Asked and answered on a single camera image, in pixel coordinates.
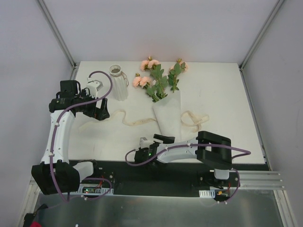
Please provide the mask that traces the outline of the white wrapping paper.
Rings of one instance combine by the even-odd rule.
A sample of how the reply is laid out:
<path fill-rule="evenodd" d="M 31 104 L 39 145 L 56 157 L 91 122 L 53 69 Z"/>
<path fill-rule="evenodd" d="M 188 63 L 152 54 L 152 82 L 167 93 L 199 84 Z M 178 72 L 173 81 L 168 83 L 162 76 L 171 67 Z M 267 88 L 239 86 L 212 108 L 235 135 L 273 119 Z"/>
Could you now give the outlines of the white wrapping paper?
<path fill-rule="evenodd" d="M 152 106 L 161 134 L 181 141 L 181 95 L 176 91 Z"/>

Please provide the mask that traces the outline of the cream ribbon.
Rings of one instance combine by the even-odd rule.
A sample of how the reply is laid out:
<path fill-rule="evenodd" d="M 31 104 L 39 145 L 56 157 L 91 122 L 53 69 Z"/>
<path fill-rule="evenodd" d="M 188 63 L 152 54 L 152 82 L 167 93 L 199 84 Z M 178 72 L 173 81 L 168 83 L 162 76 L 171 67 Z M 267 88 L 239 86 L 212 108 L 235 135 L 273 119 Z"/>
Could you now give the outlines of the cream ribbon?
<path fill-rule="evenodd" d="M 150 123 L 150 122 L 158 122 L 154 118 L 145 118 L 145 119 L 140 119 L 140 120 L 137 120 L 137 121 L 134 121 L 134 122 L 128 122 L 125 119 L 126 118 L 126 111 L 123 110 L 123 109 L 116 110 L 115 112 L 112 113 L 112 115 L 109 118 L 105 119 L 103 122 L 108 122 L 108 121 L 113 120 L 114 117 L 119 113 L 123 113 L 122 124 L 124 124 L 126 126 L 130 126 L 130 127 L 135 127 L 135 126 L 147 124 L 147 123 Z M 192 124 L 189 124 L 189 123 L 186 123 L 185 121 L 183 121 L 183 117 L 185 115 L 187 115 L 190 118 L 190 120 L 192 121 Z M 192 127 L 193 128 L 192 132 L 198 132 L 198 131 L 201 130 L 202 124 L 209 121 L 209 119 L 210 119 L 210 117 L 207 114 L 203 115 L 203 116 L 197 116 L 194 113 L 192 113 L 191 111 L 187 110 L 187 111 L 184 111 L 181 114 L 180 123 L 181 123 L 182 126 Z M 93 124 L 97 124 L 97 123 L 99 123 L 99 122 L 90 121 L 90 122 L 84 123 L 83 125 L 81 125 L 78 128 L 78 132 L 82 132 L 82 131 L 86 130 L 89 126 L 91 126 Z"/>

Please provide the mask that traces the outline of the pink rose stem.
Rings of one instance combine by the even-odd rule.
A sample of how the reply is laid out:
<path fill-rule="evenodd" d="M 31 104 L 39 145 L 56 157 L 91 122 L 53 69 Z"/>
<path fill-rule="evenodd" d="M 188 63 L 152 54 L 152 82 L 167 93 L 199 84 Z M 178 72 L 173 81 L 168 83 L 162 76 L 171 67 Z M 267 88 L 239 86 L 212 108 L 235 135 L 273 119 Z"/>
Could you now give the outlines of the pink rose stem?
<path fill-rule="evenodd" d="M 141 70 L 149 73 L 149 76 L 152 80 L 156 80 L 160 85 L 160 88 L 163 90 L 164 98 L 167 97 L 166 88 L 169 85 L 168 76 L 164 75 L 164 69 L 161 67 L 161 63 L 153 59 L 151 56 L 147 60 L 142 61 Z"/>
<path fill-rule="evenodd" d="M 165 97 L 163 90 L 160 88 L 158 82 L 156 80 L 152 80 L 150 77 L 142 77 L 139 73 L 136 73 L 132 81 L 132 85 L 134 88 L 142 88 L 145 91 L 146 95 L 150 97 L 154 103 L 160 101 Z"/>
<path fill-rule="evenodd" d="M 188 70 L 188 65 L 185 61 L 181 58 L 176 60 L 176 63 L 170 67 L 168 72 L 168 82 L 171 86 L 170 90 L 174 93 L 175 91 L 179 91 L 178 83 L 179 79 L 178 76 L 182 73 L 185 73 Z"/>

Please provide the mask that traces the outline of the pink rose stem top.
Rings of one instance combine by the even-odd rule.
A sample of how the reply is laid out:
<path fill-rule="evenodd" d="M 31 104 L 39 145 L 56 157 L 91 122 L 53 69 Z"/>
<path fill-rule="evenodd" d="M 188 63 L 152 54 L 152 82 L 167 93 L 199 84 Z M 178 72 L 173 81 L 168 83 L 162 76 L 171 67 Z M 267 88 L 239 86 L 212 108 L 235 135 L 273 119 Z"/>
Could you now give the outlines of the pink rose stem top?
<path fill-rule="evenodd" d="M 147 60 L 142 61 L 141 70 L 149 73 L 149 76 L 152 80 L 156 80 L 160 85 L 160 88 L 163 90 L 164 98 L 167 97 L 166 88 L 169 85 L 168 76 L 164 75 L 164 69 L 161 67 L 161 63 L 153 59 L 151 56 Z"/>

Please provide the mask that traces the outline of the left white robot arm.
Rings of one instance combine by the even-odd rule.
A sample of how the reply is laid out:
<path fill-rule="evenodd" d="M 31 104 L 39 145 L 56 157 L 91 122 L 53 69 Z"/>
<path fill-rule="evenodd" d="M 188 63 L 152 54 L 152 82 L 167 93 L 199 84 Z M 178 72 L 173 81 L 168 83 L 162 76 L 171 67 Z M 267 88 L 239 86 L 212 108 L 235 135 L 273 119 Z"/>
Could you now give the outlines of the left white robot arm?
<path fill-rule="evenodd" d="M 40 164 L 32 166 L 31 174 L 44 195 L 75 192 L 85 179 L 95 184 L 100 172 L 93 161 L 81 161 L 72 166 L 68 158 L 72 125 L 77 113 L 98 121 L 110 117 L 107 99 L 97 107 L 97 94 L 103 87 L 101 81 L 90 80 L 85 88 L 76 80 L 60 82 L 60 91 L 49 104 L 51 127 L 45 153 Z"/>

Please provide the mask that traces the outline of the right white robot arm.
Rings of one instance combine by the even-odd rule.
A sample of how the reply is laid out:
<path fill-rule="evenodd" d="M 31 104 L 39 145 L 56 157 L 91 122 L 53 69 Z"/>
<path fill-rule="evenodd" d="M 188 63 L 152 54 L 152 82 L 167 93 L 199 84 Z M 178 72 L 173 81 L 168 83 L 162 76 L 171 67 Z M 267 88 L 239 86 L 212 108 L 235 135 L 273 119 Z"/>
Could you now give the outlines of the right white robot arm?
<path fill-rule="evenodd" d="M 225 186 L 230 181 L 232 169 L 231 140 L 208 131 L 198 132 L 197 137 L 175 142 L 175 137 L 154 134 L 154 141 L 140 138 L 134 163 L 156 166 L 177 160 L 196 159 L 214 170 L 213 181 Z"/>

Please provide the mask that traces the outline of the white ribbed ceramic vase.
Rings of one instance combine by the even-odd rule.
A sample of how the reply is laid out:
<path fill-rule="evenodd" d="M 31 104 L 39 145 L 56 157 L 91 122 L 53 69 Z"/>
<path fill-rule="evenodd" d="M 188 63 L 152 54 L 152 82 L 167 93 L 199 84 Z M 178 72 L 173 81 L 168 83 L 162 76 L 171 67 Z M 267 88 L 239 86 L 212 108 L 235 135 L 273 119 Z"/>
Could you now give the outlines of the white ribbed ceramic vase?
<path fill-rule="evenodd" d="M 124 101 L 128 97 L 129 81 L 126 74 L 122 71 L 120 65 L 112 65 L 109 67 L 109 73 L 113 82 L 114 96 L 118 101 Z"/>

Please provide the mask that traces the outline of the red black object corner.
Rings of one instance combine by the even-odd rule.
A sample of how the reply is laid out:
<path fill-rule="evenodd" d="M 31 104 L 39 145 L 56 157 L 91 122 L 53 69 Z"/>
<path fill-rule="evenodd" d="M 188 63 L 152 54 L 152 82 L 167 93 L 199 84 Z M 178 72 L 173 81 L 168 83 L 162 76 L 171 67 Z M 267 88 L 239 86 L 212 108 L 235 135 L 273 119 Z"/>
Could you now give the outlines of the red black object corner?
<path fill-rule="evenodd" d="M 37 210 L 33 213 L 27 213 L 23 220 L 22 227 L 42 227 L 42 225 L 36 221 L 34 221 L 35 217 L 37 216 L 38 212 L 41 210 L 48 209 L 49 207 L 44 203 L 42 204 Z"/>

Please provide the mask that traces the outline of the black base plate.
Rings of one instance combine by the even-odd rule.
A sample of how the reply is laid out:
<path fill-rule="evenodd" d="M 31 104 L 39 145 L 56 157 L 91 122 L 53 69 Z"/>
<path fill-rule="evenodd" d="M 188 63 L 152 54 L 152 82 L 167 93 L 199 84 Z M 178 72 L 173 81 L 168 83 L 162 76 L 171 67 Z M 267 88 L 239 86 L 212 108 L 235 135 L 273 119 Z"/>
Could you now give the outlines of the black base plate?
<path fill-rule="evenodd" d="M 113 188 L 113 195 L 198 197 L 199 190 L 256 188 L 268 173 L 266 165 L 234 165 L 228 180 L 216 180 L 202 163 L 169 163 L 133 167 L 119 161 L 95 161 L 95 172 L 80 186 Z"/>

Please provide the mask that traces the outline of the left aluminium frame post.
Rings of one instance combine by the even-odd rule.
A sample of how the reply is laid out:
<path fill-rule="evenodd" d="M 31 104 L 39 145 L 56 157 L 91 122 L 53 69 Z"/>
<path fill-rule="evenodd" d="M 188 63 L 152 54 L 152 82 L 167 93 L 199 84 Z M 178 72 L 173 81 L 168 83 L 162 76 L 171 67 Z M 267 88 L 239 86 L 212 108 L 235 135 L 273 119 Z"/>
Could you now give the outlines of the left aluminium frame post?
<path fill-rule="evenodd" d="M 66 57 L 68 63 L 70 64 L 72 69 L 75 69 L 77 66 L 76 61 L 74 60 L 74 58 L 72 57 L 72 54 L 66 44 L 66 42 L 64 41 L 64 38 L 61 34 L 61 32 L 59 31 L 59 28 L 46 4 L 46 2 L 44 0 L 36 0 L 37 5 L 39 6 L 39 8 L 41 9 L 47 24 L 49 25 L 59 47 L 61 48 L 64 56 Z"/>

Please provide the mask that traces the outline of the aluminium frame post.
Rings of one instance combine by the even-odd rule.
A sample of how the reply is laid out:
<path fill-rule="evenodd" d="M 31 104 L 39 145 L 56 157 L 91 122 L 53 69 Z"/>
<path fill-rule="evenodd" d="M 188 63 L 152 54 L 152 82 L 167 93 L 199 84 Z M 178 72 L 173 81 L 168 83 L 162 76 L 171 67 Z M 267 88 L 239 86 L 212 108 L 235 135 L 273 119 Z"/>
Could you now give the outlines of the aluminium frame post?
<path fill-rule="evenodd" d="M 262 25 L 260 31 L 258 32 L 257 36 L 255 37 L 252 45 L 250 46 L 247 54 L 245 55 L 243 61 L 239 65 L 239 70 L 242 72 L 253 56 L 254 52 L 257 50 L 258 46 L 260 45 L 263 37 L 266 35 L 269 27 L 272 25 L 274 19 L 278 15 L 279 11 L 281 10 L 282 6 L 286 3 L 286 0 L 277 0 L 274 7 L 271 9 L 268 17 L 266 18 L 264 24 Z"/>
<path fill-rule="evenodd" d="M 61 32 L 59 31 L 59 28 L 46 4 L 46 2 L 44 0 L 36 0 L 37 5 L 39 6 L 39 8 L 41 9 L 47 24 L 49 25 L 59 47 L 61 48 L 64 56 L 66 57 L 68 63 L 70 64 L 72 69 L 75 69 L 77 66 L 76 61 L 74 60 L 74 58 L 72 57 L 72 54 L 66 44 L 66 42 L 64 41 L 64 38 L 61 34 Z"/>

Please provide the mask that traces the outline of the right aluminium frame post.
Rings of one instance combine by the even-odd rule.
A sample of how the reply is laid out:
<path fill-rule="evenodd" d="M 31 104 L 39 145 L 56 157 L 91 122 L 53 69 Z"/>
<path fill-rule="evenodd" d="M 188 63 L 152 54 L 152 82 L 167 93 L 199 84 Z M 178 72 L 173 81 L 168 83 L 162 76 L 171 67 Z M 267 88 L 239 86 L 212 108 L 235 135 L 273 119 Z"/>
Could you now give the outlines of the right aluminium frame post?
<path fill-rule="evenodd" d="M 257 36 L 255 37 L 252 45 L 250 46 L 247 54 L 245 55 L 243 61 L 239 65 L 239 70 L 242 72 L 253 56 L 254 52 L 257 50 L 258 46 L 260 45 L 263 37 L 266 35 L 269 27 L 272 25 L 274 19 L 278 15 L 279 11 L 281 10 L 282 6 L 286 3 L 286 0 L 277 0 L 274 7 L 271 9 L 268 17 L 266 18 L 264 24 L 262 25 L 260 31 L 258 32 Z"/>

